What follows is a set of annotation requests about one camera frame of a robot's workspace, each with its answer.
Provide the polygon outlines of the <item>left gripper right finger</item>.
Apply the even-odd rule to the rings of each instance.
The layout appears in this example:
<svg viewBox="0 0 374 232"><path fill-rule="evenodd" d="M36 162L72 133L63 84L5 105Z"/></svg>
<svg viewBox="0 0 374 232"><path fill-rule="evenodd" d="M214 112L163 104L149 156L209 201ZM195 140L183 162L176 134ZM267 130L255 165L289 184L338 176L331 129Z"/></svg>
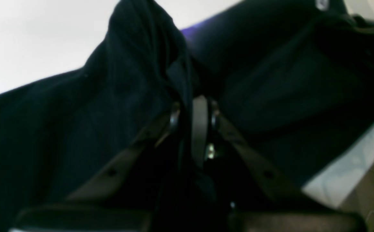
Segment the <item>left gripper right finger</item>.
<svg viewBox="0 0 374 232"><path fill-rule="evenodd" d="M199 96L193 99L192 105L192 158L197 167L203 168L207 137L210 132L216 132L235 149L255 184L274 204L285 209L322 209L321 204L304 194L271 162L250 147L234 125L222 115L216 101Z"/></svg>

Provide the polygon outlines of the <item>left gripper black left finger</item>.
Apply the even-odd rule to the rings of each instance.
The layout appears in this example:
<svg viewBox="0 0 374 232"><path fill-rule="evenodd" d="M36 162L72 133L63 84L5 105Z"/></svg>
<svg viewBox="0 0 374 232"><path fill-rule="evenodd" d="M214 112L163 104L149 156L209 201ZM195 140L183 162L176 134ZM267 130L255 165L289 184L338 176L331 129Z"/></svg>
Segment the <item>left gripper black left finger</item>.
<svg viewBox="0 0 374 232"><path fill-rule="evenodd" d="M102 202L119 191L138 158L148 150L157 148L177 131L181 104L175 102L170 112L150 122L135 137L133 143L112 158L81 187L66 197L67 202Z"/></svg>

